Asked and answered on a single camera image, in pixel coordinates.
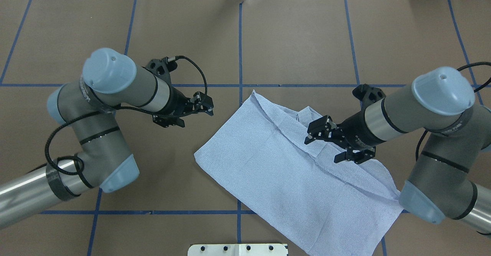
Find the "white bracket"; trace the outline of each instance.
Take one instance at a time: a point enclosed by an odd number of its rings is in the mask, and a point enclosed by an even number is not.
[[[192,245],[188,256],[288,256],[287,244]]]

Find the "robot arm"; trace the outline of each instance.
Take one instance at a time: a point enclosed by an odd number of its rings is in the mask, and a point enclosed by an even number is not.
[[[49,114],[62,124],[54,134],[71,125],[82,152],[52,160],[54,165],[48,163],[0,186],[0,228],[91,188],[100,186],[110,193],[138,177],[133,154],[114,118],[116,110],[151,114],[163,127],[184,127],[180,117],[190,113],[213,115],[213,102],[206,88],[204,94],[196,92],[193,98],[187,98],[170,83],[169,73],[177,68],[178,58],[186,57],[152,60],[143,68],[112,49],[94,51],[84,64],[81,80],[63,85],[48,98]],[[121,106],[123,102],[136,108]],[[51,159],[49,142],[45,153]]]
[[[491,235],[491,191],[466,179],[478,153],[491,144],[491,111],[474,105],[474,93],[459,71],[441,67],[390,96],[360,85],[353,94],[362,110],[339,125],[324,116],[308,127],[308,144],[323,139],[345,148],[335,162],[357,164],[375,156],[375,146],[424,127],[431,136],[400,194],[412,214],[438,224],[462,220]]]

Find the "striped fabric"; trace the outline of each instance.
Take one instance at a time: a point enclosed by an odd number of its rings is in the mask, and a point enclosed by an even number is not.
[[[195,153],[216,182],[311,256],[372,255],[403,210],[377,160],[333,163],[341,148],[303,143],[312,108],[253,92]]]

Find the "light blue towel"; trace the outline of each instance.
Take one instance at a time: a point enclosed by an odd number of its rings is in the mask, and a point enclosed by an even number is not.
[[[335,164],[338,146],[305,145],[308,124],[320,117],[253,92],[196,162],[307,254],[370,256],[403,210],[400,192],[377,160]]]

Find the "brown table surface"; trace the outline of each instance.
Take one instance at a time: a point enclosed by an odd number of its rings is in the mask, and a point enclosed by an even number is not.
[[[46,99],[79,78],[85,59],[108,47],[135,62],[186,55],[204,70],[215,115],[161,128],[134,112],[117,115],[140,177],[111,194],[98,190],[0,231],[7,255],[186,255],[191,244],[289,244],[198,165],[200,148],[253,89],[300,110],[310,105],[342,121],[359,110],[359,83],[390,94],[439,66],[489,61],[491,0],[0,0],[0,184],[44,163],[57,127]],[[475,86],[488,68],[464,71]],[[172,73],[190,96],[202,90],[187,63]],[[491,103],[491,89],[477,103]],[[422,131],[377,150],[401,189]],[[56,137],[51,154],[79,151]],[[486,154],[469,178],[491,187]],[[401,214],[374,255],[490,255],[491,242],[446,219],[439,226]]]

